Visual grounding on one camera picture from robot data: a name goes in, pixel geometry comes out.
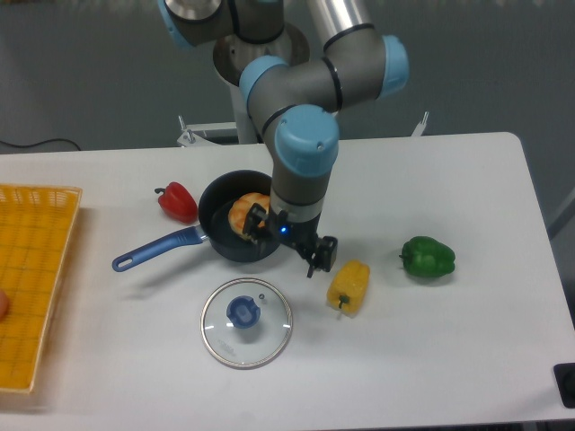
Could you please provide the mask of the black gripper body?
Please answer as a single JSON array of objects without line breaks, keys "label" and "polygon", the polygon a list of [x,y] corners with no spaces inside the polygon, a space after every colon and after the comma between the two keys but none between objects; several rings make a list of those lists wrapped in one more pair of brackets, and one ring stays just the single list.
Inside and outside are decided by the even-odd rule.
[{"label": "black gripper body", "polygon": [[282,210],[276,213],[270,209],[265,228],[271,237],[283,245],[297,251],[315,251],[317,248],[317,228],[321,214],[314,218],[295,222],[288,219],[289,213]]}]

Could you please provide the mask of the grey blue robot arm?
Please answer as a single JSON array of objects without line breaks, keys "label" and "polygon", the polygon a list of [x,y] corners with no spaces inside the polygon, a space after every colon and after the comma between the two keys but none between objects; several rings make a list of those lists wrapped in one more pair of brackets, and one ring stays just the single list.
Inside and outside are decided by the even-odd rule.
[{"label": "grey blue robot arm", "polygon": [[339,151],[336,114],[400,91],[410,73],[405,47],[380,35],[361,1],[312,1],[323,44],[309,57],[280,1],[162,1],[179,44],[214,46],[222,79],[237,88],[252,131],[266,145],[271,175],[229,172],[199,202],[199,226],[158,241],[147,258],[209,241],[224,258],[255,262],[286,245],[311,271],[329,271],[337,241],[319,236],[324,197]]}]

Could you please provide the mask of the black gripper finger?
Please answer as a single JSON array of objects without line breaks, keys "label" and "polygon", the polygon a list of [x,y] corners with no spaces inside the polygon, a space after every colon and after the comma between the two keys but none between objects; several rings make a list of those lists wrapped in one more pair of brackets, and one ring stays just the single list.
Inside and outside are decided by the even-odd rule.
[{"label": "black gripper finger", "polygon": [[316,270],[330,272],[337,257],[337,250],[337,238],[319,237],[317,234],[296,246],[296,251],[308,264],[307,277],[312,277]]},{"label": "black gripper finger", "polygon": [[270,232],[267,228],[266,222],[268,220],[268,213],[265,208],[257,203],[254,203],[249,209],[243,225],[243,234],[252,243],[267,241],[270,238]]}]

